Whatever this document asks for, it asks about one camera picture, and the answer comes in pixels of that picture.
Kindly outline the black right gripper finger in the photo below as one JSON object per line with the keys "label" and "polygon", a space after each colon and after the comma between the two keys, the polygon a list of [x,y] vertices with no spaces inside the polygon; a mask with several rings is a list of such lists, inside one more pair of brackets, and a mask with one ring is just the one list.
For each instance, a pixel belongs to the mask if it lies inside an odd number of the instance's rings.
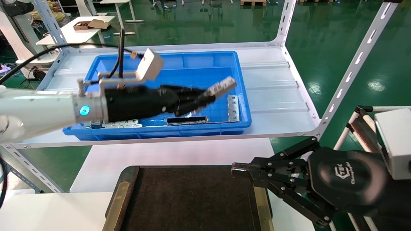
{"label": "black right gripper finger", "polygon": [[309,219],[319,227],[327,227],[333,216],[332,212],[321,210],[313,203],[300,196],[285,180],[286,175],[264,170],[232,170],[233,177],[246,177],[256,187],[270,190],[277,197]]}
{"label": "black right gripper finger", "polygon": [[303,173],[307,171],[308,162],[301,157],[320,148],[315,137],[309,137],[279,153],[268,157],[255,157],[250,163],[233,163],[232,172],[267,171],[277,173]]}

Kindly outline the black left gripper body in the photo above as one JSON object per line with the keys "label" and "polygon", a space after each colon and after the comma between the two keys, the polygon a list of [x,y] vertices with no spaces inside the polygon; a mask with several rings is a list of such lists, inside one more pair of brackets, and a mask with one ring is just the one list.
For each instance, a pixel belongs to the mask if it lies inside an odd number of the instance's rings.
{"label": "black left gripper body", "polygon": [[145,119],[163,113],[172,113],[179,105],[178,94],[167,88],[149,88],[144,85],[106,88],[107,122]]}

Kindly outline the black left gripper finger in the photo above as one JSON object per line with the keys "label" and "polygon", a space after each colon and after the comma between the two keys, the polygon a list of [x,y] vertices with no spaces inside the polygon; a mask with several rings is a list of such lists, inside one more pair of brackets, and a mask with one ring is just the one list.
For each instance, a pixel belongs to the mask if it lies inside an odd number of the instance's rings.
{"label": "black left gripper finger", "polygon": [[189,112],[196,111],[201,107],[206,107],[210,104],[210,101],[205,99],[194,99],[194,100],[182,100],[179,99],[177,102],[177,108],[175,110],[175,116],[183,116]]}
{"label": "black left gripper finger", "polygon": [[179,102],[188,103],[195,101],[205,101],[212,103],[216,100],[214,95],[211,95],[208,89],[179,87]]}

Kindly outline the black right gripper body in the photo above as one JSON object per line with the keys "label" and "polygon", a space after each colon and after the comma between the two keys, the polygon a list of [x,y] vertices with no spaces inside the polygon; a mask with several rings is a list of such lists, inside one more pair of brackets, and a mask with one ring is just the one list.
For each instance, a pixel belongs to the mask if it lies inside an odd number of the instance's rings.
{"label": "black right gripper body", "polygon": [[311,188],[338,211],[371,214],[391,180],[383,158],[375,153],[322,147],[307,162]]}

